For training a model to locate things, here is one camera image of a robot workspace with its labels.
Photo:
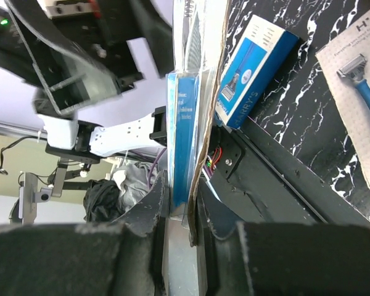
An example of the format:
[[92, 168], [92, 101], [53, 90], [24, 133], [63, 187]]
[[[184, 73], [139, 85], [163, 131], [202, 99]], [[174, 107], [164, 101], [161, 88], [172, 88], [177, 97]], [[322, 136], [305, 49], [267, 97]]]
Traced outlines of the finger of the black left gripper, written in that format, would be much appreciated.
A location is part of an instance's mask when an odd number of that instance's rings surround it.
[[6, 1], [32, 66], [61, 116], [120, 93], [115, 75], [66, 38], [37, 1]]

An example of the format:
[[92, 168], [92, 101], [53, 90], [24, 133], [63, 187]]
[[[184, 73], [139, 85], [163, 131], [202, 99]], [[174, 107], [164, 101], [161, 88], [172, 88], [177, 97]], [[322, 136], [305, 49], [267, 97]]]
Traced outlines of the Gillette razor blister pack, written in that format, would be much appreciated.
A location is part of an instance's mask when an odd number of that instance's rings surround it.
[[173, 3], [167, 83], [169, 295], [197, 295], [197, 190], [215, 119], [231, 1]]

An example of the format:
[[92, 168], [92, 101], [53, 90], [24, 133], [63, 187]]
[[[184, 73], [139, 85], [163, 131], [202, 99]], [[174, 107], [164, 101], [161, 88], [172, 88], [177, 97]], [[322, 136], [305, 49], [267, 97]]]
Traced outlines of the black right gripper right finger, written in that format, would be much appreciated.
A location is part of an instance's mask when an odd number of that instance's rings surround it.
[[249, 223], [197, 197], [200, 295], [370, 295], [370, 229]]

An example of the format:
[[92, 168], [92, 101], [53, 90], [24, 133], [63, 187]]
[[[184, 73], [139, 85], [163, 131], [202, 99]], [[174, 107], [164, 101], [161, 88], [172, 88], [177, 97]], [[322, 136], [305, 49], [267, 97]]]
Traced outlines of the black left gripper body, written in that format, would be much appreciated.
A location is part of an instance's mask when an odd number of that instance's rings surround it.
[[[66, 38], [115, 75], [120, 93], [143, 78], [131, 40], [147, 42], [160, 77], [173, 68], [171, 27], [151, 1], [57, 1], [42, 10]], [[0, 68], [44, 89], [6, 3], [0, 7]]]

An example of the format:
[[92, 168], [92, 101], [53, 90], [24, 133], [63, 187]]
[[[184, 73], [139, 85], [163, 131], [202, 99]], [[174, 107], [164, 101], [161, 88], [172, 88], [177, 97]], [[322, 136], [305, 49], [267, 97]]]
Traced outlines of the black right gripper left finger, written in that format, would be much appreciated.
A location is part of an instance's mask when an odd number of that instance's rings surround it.
[[0, 225], [0, 295], [165, 295], [169, 201], [161, 171], [111, 223]]

